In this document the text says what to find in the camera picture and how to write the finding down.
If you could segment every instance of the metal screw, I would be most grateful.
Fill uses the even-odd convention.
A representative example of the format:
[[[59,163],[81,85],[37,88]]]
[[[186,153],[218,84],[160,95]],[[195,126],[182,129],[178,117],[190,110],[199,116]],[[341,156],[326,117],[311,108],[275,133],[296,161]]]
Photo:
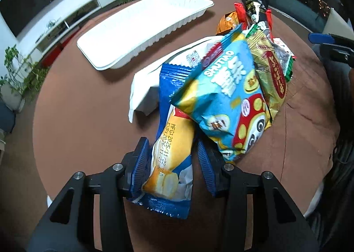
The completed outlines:
[[[74,174],[74,178],[75,179],[81,179],[84,176],[84,174],[80,171],[80,172],[76,172]]]
[[[115,171],[119,171],[123,168],[123,165],[121,165],[120,163],[116,163],[115,165],[113,165],[113,170]]]
[[[227,171],[231,171],[231,170],[234,170],[234,166],[231,163],[226,163],[224,165],[224,169]]]
[[[266,172],[263,173],[263,176],[264,176],[266,179],[272,179],[274,175],[273,175],[272,172],[266,171]]]

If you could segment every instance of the blue snack bag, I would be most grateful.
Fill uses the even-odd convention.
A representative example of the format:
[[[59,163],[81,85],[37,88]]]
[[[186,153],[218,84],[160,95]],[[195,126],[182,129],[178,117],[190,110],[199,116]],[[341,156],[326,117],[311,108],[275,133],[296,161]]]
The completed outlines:
[[[192,67],[215,42],[214,38],[208,39],[183,50],[161,67],[160,124],[156,142],[149,153],[150,173],[141,187],[141,195],[133,202],[171,217],[186,219],[189,213],[193,181],[190,154],[195,129],[194,121],[170,104],[171,95],[182,87]]]
[[[253,146],[269,112],[241,25],[213,46],[171,103],[199,124],[226,161]]]

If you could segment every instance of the white plastic tray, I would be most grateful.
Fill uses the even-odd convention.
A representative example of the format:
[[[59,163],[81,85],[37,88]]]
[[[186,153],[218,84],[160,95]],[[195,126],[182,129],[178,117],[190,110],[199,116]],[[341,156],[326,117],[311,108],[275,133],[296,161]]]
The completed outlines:
[[[141,0],[83,34],[77,46],[98,71],[120,68],[213,5],[211,0]]]

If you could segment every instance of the brown fabric surface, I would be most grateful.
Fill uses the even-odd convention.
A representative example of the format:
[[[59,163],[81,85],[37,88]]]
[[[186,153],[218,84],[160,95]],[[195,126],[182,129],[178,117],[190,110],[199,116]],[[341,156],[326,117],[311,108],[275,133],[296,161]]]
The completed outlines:
[[[95,70],[76,42],[91,27],[126,5],[89,21],[65,47],[45,79],[33,123],[37,168],[52,199],[75,172],[103,171],[134,150],[140,136],[154,141],[158,111],[148,117],[137,112],[133,124],[128,121],[134,73],[182,46],[214,35],[220,18],[232,11],[233,3],[239,0],[213,1],[215,5],[203,16],[160,39],[120,69]],[[144,24],[132,29],[139,33]],[[332,90],[316,55],[276,17],[273,17],[273,34],[297,56],[294,76],[272,127],[237,165],[255,174],[272,171],[305,212],[332,166],[330,154],[339,125]],[[214,251],[218,246],[225,202],[213,199],[208,193],[195,151],[192,163],[194,183],[187,220],[171,219],[125,201],[136,252]],[[100,246],[98,209],[94,214],[95,240]]]

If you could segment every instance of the floor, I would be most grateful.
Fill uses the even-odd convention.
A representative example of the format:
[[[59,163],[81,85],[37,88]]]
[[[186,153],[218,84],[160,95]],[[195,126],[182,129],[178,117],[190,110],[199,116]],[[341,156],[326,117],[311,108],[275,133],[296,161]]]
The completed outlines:
[[[309,44],[305,28],[276,11],[273,14]],[[47,208],[47,193],[36,168],[32,145],[36,100],[28,101],[17,115],[14,130],[6,137],[6,151],[0,165],[0,233],[9,235],[21,247],[27,246]]]

